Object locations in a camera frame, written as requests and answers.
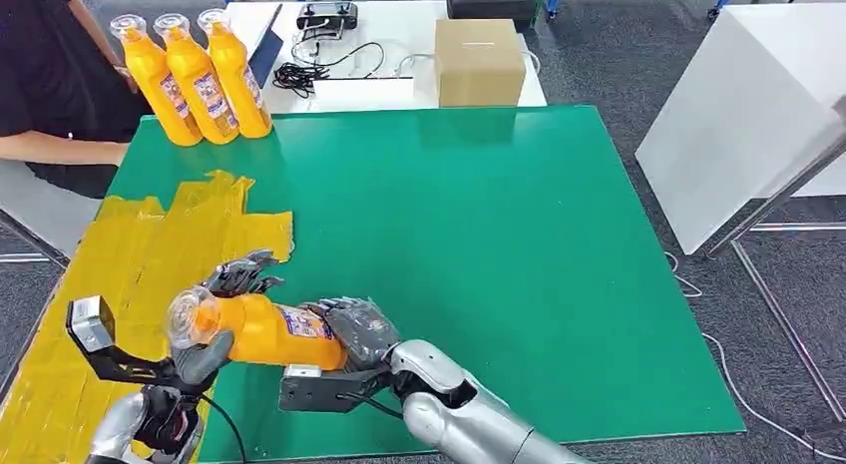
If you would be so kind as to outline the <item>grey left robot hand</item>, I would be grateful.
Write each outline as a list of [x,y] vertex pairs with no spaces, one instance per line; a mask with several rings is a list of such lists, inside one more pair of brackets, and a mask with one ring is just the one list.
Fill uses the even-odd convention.
[[[248,293],[264,294],[269,288],[283,283],[277,276],[260,277],[268,267],[280,264],[269,248],[253,250],[243,257],[219,264],[205,280],[195,285],[218,298],[231,298]],[[229,363],[228,354],[234,344],[230,329],[219,330],[208,344],[195,344],[180,349],[171,346],[171,358],[180,380],[200,385]]]

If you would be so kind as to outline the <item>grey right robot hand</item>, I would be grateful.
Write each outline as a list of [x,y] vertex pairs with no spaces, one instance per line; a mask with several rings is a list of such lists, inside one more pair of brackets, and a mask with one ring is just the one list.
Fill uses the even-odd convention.
[[346,352],[347,372],[378,367],[400,342],[395,325],[370,298],[338,296],[299,306],[319,316]]

